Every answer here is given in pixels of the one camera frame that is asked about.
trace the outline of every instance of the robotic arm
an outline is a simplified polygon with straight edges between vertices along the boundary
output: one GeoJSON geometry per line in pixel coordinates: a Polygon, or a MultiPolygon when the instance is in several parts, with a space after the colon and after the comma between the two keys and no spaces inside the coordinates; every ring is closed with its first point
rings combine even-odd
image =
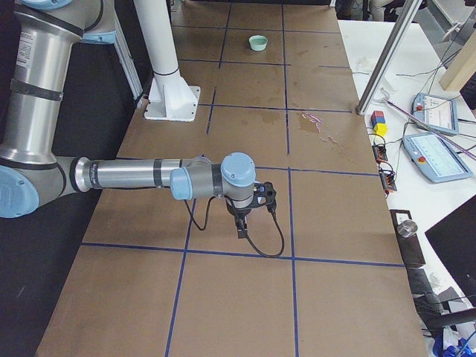
{"type": "MultiPolygon", "coordinates": [[[[193,120],[199,89],[180,77],[165,0],[135,0],[135,6],[155,77],[149,96],[155,99],[148,112],[155,119],[193,120]]],[[[252,245],[246,216],[253,208],[267,206],[284,243],[275,216],[276,191],[269,182],[255,183],[254,163],[244,153],[230,154],[221,164],[206,158],[56,157],[51,146],[71,46],[79,41],[114,42],[114,0],[18,0],[15,14],[22,34],[0,145],[0,217],[23,216],[59,197],[90,189],[170,188],[179,200],[225,198],[239,237],[252,245]]]]}

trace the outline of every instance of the electronic equipment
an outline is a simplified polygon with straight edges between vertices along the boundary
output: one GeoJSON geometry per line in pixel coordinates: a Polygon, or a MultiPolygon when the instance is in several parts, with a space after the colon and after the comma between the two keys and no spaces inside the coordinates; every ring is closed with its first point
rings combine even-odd
{"type": "Polygon", "coordinates": [[[450,144],[432,133],[406,135],[403,145],[416,167],[432,183],[466,179],[472,171],[450,144]]]}
{"type": "Polygon", "coordinates": [[[453,99],[419,93],[414,99],[412,114],[439,132],[449,135],[460,132],[456,103],[453,99]]]}

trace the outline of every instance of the white stand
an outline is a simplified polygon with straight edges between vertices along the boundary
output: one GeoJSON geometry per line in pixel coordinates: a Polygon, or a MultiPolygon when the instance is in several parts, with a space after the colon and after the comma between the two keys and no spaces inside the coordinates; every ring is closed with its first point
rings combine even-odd
{"type": "Polygon", "coordinates": [[[193,121],[200,88],[189,86],[180,76],[165,0],[135,0],[134,4],[154,70],[145,118],[193,121]]]}

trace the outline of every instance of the label sticker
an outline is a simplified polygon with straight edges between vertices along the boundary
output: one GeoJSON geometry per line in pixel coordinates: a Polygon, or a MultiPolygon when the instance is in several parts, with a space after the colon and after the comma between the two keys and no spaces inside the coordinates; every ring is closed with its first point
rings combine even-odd
{"type": "Polygon", "coordinates": [[[20,43],[18,46],[18,56],[16,57],[16,65],[30,68],[35,51],[36,34],[22,32],[20,35],[20,43]]]}

